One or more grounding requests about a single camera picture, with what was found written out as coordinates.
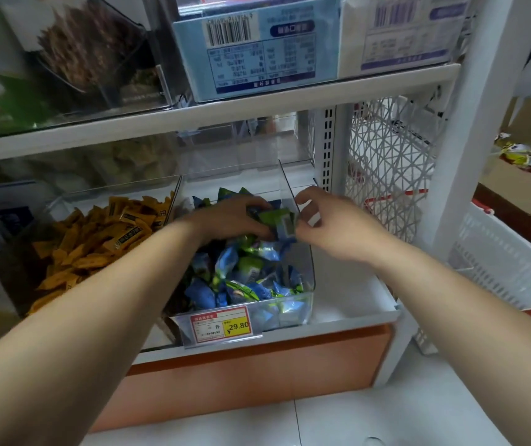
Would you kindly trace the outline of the person's right hand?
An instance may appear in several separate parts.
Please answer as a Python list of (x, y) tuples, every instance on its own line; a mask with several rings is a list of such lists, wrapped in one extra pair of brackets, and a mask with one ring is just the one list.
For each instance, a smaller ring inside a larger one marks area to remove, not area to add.
[(304, 206), (297, 224), (307, 222), (314, 226), (322, 222), (333, 231), (329, 244), (311, 246), (340, 260), (364, 262), (376, 268), (382, 264), (383, 247), (390, 235), (376, 218), (350, 199), (311, 186), (299, 192), (295, 201)]

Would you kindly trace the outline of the person's left hand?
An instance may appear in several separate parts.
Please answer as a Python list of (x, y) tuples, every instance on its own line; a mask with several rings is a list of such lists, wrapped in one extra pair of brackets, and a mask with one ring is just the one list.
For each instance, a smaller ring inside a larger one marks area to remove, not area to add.
[(273, 239), (270, 227), (251, 217), (247, 213), (248, 208), (270, 209), (271, 205), (259, 196), (235, 195), (207, 208), (195, 210), (178, 220), (190, 225), (203, 243), (242, 235)]

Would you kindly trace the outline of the green candy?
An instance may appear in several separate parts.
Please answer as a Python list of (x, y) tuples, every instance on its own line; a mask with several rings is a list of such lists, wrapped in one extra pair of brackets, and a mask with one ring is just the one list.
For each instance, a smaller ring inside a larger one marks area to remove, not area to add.
[(267, 225), (277, 241), (296, 241), (296, 213), (288, 208), (265, 210), (257, 215), (258, 220)]

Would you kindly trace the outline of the person's right forearm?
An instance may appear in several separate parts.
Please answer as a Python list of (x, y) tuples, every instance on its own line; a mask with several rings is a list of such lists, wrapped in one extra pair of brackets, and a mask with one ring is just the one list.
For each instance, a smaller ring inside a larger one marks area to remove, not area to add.
[(531, 446), (531, 317), (393, 237), (354, 255), (396, 291), (508, 442)]

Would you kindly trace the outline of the person's left forearm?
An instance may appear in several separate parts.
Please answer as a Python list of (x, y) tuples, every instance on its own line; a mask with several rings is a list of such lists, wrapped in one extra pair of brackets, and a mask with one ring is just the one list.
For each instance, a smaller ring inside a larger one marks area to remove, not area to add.
[(79, 446), (204, 238), (180, 219), (0, 339), (0, 446)]

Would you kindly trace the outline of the clear plastic candy bin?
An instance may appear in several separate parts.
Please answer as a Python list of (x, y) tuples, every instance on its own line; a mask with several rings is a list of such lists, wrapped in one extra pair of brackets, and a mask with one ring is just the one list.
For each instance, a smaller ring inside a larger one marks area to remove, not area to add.
[(270, 204), (246, 211), (272, 232), (272, 240), (246, 234), (200, 247), (163, 311), (182, 347), (243, 341), (311, 320), (312, 249), (296, 238), (299, 208), (280, 162), (183, 175), (169, 221), (239, 194)]

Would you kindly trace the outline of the pile of blue green candies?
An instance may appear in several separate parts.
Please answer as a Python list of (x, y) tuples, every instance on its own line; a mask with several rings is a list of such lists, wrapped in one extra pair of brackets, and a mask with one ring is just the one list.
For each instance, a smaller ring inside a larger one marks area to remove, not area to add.
[[(297, 215), (289, 200), (268, 202)], [(304, 325), (312, 312), (314, 277), (302, 270), (313, 270), (312, 252), (297, 240), (212, 240), (194, 254), (177, 288), (180, 315), (246, 306), (254, 334)]]

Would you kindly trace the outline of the white lattice basket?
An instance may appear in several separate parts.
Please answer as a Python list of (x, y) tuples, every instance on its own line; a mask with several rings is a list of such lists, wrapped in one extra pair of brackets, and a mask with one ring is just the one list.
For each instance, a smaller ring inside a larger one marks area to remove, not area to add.
[(403, 96), (356, 103), (344, 195), (411, 243), (445, 128), (442, 113)]

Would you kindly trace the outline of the white shelf rack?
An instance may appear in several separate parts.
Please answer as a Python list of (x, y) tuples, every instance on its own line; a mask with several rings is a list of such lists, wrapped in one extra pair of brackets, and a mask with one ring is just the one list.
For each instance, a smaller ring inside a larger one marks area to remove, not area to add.
[[(416, 243), (443, 256), (471, 201), (488, 156), (488, 134), (505, 114), (531, 44), (531, 0), (474, 0), (477, 16), (460, 65), (400, 71), (343, 82), (154, 109), (108, 119), (0, 137), (0, 160), (175, 131), (226, 121), (300, 112), (293, 164), (282, 164), (290, 186), (309, 181), (345, 189), (354, 105), (403, 96), (435, 113), (446, 128), (440, 142)], [(248, 344), (141, 352), (130, 376), (92, 427), (121, 427), (245, 409), (341, 390), (381, 387), (407, 350), (414, 321), (370, 270), (313, 252), (315, 296), (308, 324), (274, 330)]]

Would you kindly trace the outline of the red yellow price tag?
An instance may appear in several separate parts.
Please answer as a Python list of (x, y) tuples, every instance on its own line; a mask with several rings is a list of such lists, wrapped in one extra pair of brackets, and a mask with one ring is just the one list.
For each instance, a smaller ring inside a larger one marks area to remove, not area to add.
[(195, 343), (199, 345), (226, 342), (254, 334), (246, 306), (191, 315), (189, 320)]

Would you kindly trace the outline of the pile of orange candy packets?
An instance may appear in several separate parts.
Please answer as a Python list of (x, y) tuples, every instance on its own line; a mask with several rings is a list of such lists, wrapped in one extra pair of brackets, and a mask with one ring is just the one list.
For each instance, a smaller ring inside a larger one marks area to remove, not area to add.
[(46, 276), (38, 284), (30, 316), (106, 269), (161, 230), (175, 192), (163, 200), (150, 195), (131, 199), (112, 195), (105, 207), (92, 206), (87, 214), (75, 209), (51, 223), (52, 239), (32, 242), (37, 257), (46, 262)]

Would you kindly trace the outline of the blue labelled carton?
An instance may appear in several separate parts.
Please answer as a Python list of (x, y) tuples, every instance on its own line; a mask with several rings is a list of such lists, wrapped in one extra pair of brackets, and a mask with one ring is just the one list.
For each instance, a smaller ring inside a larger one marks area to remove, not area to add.
[(256, 0), (172, 23), (195, 102), (295, 89), (338, 76), (341, 0)]

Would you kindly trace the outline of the clear bin of orange packets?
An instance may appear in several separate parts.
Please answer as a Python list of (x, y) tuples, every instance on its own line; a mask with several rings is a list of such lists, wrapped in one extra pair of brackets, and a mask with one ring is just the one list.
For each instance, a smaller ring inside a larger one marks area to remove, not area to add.
[(0, 338), (167, 223), (180, 176), (64, 194), (0, 244)]

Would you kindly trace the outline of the yellow snack packets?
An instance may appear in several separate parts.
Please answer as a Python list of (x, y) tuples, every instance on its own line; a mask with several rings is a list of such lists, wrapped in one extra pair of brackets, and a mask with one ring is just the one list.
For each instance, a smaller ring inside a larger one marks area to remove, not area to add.
[(501, 160), (531, 172), (531, 146), (514, 142), (512, 135), (508, 133), (499, 133), (495, 139), (495, 145), (499, 149)]

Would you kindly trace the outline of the clear bin of brown snacks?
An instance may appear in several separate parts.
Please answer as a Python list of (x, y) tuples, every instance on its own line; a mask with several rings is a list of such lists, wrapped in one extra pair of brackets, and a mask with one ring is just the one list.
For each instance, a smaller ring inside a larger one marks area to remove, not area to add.
[(66, 117), (190, 97), (166, 0), (0, 0), (0, 10)]

